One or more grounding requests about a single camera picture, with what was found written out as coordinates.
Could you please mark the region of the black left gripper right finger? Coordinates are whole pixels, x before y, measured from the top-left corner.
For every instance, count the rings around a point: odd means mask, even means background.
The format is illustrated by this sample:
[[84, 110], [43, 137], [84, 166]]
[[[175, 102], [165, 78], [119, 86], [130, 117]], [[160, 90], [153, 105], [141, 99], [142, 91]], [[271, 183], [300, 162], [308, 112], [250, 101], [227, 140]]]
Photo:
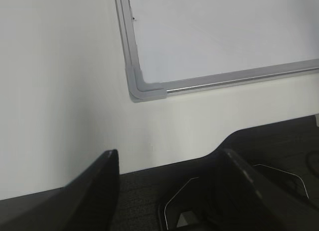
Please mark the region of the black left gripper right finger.
[[284, 191], [231, 149], [217, 153], [213, 217], [219, 231], [317, 231], [319, 210]]

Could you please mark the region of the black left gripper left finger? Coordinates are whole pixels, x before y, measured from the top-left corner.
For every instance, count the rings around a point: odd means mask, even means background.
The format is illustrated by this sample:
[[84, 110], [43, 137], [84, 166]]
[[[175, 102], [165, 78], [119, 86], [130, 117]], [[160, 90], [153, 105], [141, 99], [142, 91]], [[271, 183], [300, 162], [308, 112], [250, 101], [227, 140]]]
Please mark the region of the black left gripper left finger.
[[102, 153], [62, 188], [0, 202], [2, 231], [108, 231], [119, 198], [119, 154]]

